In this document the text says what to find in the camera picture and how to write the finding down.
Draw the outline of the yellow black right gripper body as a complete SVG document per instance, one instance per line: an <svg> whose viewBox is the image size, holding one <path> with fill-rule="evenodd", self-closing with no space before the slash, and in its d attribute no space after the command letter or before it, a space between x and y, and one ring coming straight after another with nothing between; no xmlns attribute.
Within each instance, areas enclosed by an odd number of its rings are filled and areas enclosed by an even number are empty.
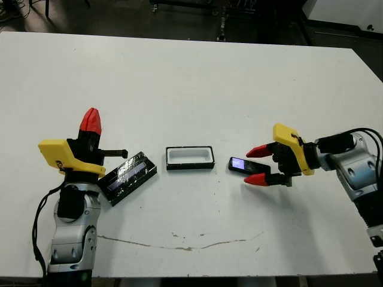
<svg viewBox="0 0 383 287"><path fill-rule="evenodd" d="M277 123L273 126L273 140L272 159L278 164L279 173L271 174L271 185L291 186L292 177L314 174L305 155L310 144L305 143L295 129Z"/></svg>

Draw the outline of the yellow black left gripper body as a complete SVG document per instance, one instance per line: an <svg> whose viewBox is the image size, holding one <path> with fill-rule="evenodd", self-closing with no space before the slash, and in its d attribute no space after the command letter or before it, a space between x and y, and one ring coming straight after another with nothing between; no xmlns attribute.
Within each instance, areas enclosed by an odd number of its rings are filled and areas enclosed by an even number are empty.
<svg viewBox="0 0 383 287"><path fill-rule="evenodd" d="M61 173L87 172L105 176L104 158L128 156L126 149L104 150L89 148L84 142L72 139L46 139L38 144L38 148L49 166L57 168Z"/></svg>

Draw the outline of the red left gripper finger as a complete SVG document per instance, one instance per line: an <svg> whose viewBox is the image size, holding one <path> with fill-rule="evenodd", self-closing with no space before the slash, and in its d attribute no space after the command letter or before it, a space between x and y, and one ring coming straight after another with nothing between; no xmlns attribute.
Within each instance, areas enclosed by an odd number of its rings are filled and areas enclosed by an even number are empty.
<svg viewBox="0 0 383 287"><path fill-rule="evenodd" d="M99 143L102 127L101 118L97 109L91 109L90 111L90 133L92 134L92 141Z"/></svg>
<svg viewBox="0 0 383 287"><path fill-rule="evenodd" d="M82 142L91 142L94 134L93 131L93 117L95 108L89 108L85 113L78 132L78 140Z"/></svg>

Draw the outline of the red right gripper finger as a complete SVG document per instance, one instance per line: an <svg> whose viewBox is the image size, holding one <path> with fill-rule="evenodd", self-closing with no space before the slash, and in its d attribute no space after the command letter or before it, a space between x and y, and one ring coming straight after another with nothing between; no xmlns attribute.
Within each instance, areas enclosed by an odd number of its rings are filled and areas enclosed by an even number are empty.
<svg viewBox="0 0 383 287"><path fill-rule="evenodd" d="M281 177L279 174L259 173L246 177L244 182L256 186L280 185Z"/></svg>
<svg viewBox="0 0 383 287"><path fill-rule="evenodd" d="M268 157L273 154L273 149L275 147L274 143L269 143L265 145L260 145L254 147L251 151L246 154L247 158L263 158Z"/></svg>

